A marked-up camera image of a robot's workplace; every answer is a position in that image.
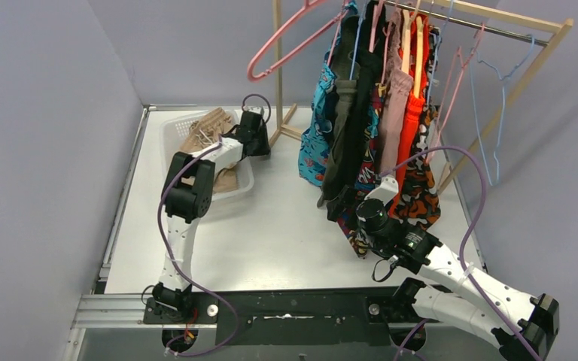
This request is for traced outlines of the beige shorts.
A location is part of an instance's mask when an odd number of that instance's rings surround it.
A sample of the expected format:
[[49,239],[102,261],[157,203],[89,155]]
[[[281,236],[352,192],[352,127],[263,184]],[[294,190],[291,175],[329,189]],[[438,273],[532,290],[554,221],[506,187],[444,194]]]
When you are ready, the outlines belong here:
[[[194,121],[186,139],[179,150],[194,153],[211,146],[219,140],[219,135],[227,133],[233,127],[233,117],[223,108],[215,108]],[[218,172],[214,179],[213,193],[227,193],[238,189],[236,167],[225,168]]]

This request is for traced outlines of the turquoise shark print shorts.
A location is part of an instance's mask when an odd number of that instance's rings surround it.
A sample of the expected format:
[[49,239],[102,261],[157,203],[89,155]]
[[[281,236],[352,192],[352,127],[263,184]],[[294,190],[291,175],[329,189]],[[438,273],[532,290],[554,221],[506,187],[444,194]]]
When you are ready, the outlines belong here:
[[357,2],[346,1],[343,17],[338,21],[336,33],[324,54],[323,65],[311,103],[312,117],[309,127],[301,135],[298,156],[299,176],[316,187],[320,187],[324,180],[327,159],[333,141],[335,107],[339,101],[335,84],[336,75],[331,69],[331,65],[333,64],[334,53],[339,49],[341,42],[342,22],[347,19],[356,20],[357,15]]

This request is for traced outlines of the olive green shorts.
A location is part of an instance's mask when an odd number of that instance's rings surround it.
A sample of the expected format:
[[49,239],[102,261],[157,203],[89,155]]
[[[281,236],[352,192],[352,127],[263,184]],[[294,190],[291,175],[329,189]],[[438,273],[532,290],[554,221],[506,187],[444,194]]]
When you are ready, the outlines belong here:
[[357,93],[359,78],[353,53],[361,17],[350,16],[342,21],[339,43],[333,54],[330,68],[336,76],[334,87],[337,94],[335,120],[333,121],[332,142],[327,159],[321,196],[317,202],[319,208],[336,198],[342,189],[342,159],[344,154],[345,125]]

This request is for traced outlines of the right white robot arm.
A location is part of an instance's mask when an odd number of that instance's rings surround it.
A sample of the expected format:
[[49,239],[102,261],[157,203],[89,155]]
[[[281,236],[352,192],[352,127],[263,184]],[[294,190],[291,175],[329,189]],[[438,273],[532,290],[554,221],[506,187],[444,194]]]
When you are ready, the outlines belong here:
[[500,282],[436,236],[390,217],[387,205],[398,190],[387,177],[364,197],[344,187],[325,202],[328,219],[353,228],[391,272],[412,273],[391,298],[397,317],[447,323],[487,341],[506,360],[545,360],[558,335],[559,303]]

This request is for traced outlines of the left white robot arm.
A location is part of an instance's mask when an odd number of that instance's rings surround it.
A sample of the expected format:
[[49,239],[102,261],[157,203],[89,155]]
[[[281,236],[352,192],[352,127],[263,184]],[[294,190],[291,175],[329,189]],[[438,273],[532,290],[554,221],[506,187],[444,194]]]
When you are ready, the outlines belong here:
[[200,220],[207,214],[217,174],[252,156],[267,156],[271,147],[260,111],[244,110],[240,121],[215,143],[195,153],[172,157],[157,208],[157,227],[165,246],[159,280],[145,305],[146,324],[215,322],[219,307],[234,311],[224,297],[199,286],[191,277],[192,255]]

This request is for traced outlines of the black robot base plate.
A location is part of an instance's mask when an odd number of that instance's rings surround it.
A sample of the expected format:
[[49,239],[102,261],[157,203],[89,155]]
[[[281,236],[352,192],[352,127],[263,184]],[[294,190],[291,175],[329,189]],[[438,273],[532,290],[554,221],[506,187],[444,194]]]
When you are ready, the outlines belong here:
[[158,286],[144,302],[143,322],[163,326],[162,342],[191,353],[201,329],[214,345],[318,346],[402,341],[418,322],[411,305],[398,305],[396,287],[231,291],[216,296]]

